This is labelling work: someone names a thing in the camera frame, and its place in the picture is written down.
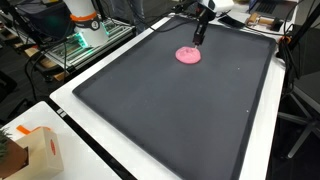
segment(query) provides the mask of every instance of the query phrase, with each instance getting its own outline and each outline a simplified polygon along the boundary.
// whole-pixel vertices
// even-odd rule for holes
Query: chair
[[[287,155],[292,158],[310,133],[320,139],[320,72],[302,76],[295,81],[294,92],[290,95],[306,117],[279,112],[278,117],[300,125],[306,125],[302,134]]]

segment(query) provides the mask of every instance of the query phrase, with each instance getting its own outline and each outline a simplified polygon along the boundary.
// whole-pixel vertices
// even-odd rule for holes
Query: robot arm
[[[198,0],[196,14],[199,22],[193,37],[196,47],[202,44],[208,23],[215,18],[216,13],[231,10],[232,7],[233,0]]]

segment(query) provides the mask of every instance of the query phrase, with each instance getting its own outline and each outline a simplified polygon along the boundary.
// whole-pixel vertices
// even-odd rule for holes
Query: white tabletop
[[[18,125],[29,130],[47,126],[57,134],[64,171],[52,180],[121,179],[45,102],[4,126],[13,140],[24,136],[16,130]]]
[[[230,12],[230,16],[241,21],[244,21],[249,17],[248,14],[234,11]],[[164,18],[153,27],[157,28],[167,20],[168,18]],[[72,90],[75,89],[75,87],[104,66],[108,65],[150,33],[152,33],[152,30],[148,29],[132,39],[130,42],[103,58],[97,64],[52,93],[50,98],[136,178],[146,180],[179,179],[177,175],[165,168],[72,94]],[[264,87],[262,89],[260,103],[256,112],[240,175],[241,180],[265,179],[284,73],[285,69],[282,60],[279,60],[274,56],[270,62]]]

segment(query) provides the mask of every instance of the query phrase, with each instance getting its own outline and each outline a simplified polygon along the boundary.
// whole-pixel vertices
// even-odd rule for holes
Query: metal stand
[[[320,123],[319,120],[312,117],[312,115],[304,108],[304,106],[299,102],[299,100],[295,97],[295,95],[291,94],[291,98],[294,100],[294,102],[299,106],[299,108],[302,110],[303,114],[306,116],[299,117],[291,114],[286,114],[279,112],[278,117],[280,119],[284,119],[296,124],[300,125],[306,125],[306,128],[302,132],[301,136],[297,140],[297,142],[294,144],[292,149],[287,155],[287,158],[292,158],[295,153],[298,151],[298,149],[301,147],[301,145],[304,143],[304,141],[307,139],[307,137],[310,135],[310,133],[314,133],[318,138],[320,139]]]

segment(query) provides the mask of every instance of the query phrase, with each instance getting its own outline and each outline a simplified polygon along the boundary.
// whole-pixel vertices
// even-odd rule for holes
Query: orange sticker
[[[56,147],[55,147],[52,139],[50,140],[50,145],[51,145],[51,150],[52,150],[53,155],[56,155]]]
[[[17,129],[18,131],[22,132],[23,134],[28,135],[28,134],[30,134],[31,132],[33,132],[33,131],[35,131],[35,130],[37,130],[37,129],[39,129],[39,128],[45,128],[45,129],[51,131],[50,128],[45,127],[45,126],[39,126],[39,127],[35,128],[34,130],[29,131],[28,129],[26,129],[26,128],[23,127],[22,125],[19,125],[16,129]]]

